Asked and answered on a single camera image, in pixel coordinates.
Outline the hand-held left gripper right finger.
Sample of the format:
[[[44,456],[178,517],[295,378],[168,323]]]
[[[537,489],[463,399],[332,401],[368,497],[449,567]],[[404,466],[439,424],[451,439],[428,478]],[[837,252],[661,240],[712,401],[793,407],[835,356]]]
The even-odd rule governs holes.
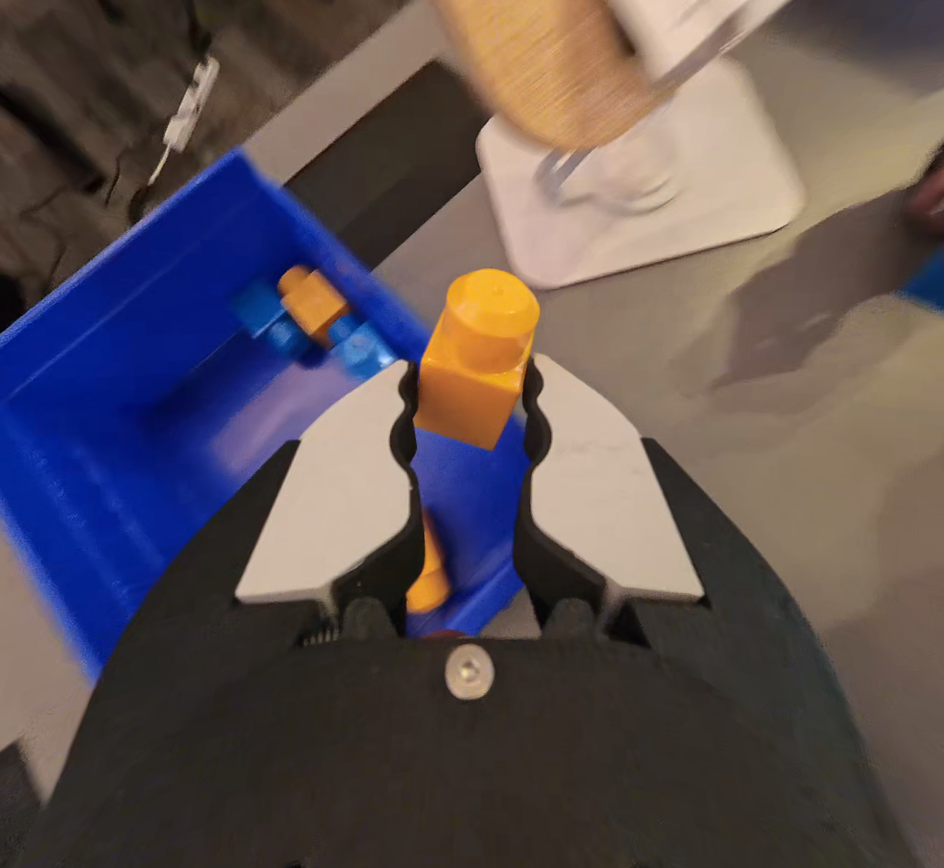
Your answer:
[[[528,459],[513,565],[543,626],[565,600],[609,632],[635,601],[695,604],[702,579],[636,427],[548,355],[522,392]]]

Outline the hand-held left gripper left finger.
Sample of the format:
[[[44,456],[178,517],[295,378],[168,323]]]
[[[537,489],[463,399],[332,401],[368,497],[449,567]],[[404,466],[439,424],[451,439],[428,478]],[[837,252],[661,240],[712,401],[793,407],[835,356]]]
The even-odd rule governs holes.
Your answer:
[[[424,566],[413,417],[417,366],[397,360],[303,433],[235,589],[242,604],[317,602],[340,622],[361,598],[399,633]]]

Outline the yellow building block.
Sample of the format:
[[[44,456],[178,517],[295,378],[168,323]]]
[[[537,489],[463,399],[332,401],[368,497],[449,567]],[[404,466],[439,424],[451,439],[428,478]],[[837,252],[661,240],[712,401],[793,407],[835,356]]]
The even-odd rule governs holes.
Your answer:
[[[494,449],[521,397],[539,317],[536,296],[512,273],[454,280],[419,365],[414,424]]]

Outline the pile of mixed toy blocks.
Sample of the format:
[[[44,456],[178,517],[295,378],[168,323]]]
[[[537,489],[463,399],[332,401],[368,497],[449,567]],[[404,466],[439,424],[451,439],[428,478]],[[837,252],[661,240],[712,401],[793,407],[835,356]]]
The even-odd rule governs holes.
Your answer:
[[[316,349],[335,356],[349,375],[371,379],[397,360],[376,328],[352,311],[319,271],[297,265],[277,286],[257,281],[230,301],[249,335],[297,363],[311,363]]]

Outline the blue tagged plastic bin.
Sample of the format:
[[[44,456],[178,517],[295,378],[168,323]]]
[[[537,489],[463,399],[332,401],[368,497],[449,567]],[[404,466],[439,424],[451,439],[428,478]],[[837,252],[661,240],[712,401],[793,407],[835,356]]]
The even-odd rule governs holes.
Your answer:
[[[225,608],[290,605],[304,627],[330,629],[321,640],[340,635],[317,602],[235,597],[301,436],[367,381],[335,353],[284,357],[234,315],[240,290],[295,265],[417,366],[418,390],[430,329],[238,151],[2,335],[2,514],[93,679],[187,547],[212,570],[233,560]],[[425,555],[396,632],[476,635],[523,588],[523,429],[510,419],[483,450],[413,425]]]

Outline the grey desk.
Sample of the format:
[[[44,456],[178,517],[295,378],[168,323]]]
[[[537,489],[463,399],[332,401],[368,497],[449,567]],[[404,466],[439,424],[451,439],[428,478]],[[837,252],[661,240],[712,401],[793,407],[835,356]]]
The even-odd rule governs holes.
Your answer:
[[[544,296],[542,350],[707,489],[816,627],[942,866],[942,317],[896,291],[942,0],[796,0],[738,50],[808,191],[762,240]]]

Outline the white power strip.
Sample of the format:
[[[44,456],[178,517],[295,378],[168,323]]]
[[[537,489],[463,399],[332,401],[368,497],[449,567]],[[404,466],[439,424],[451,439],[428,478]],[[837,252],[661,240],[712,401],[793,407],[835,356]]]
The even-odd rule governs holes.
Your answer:
[[[207,105],[220,72],[218,59],[207,55],[195,67],[177,111],[168,121],[162,142],[171,152],[183,153]]]

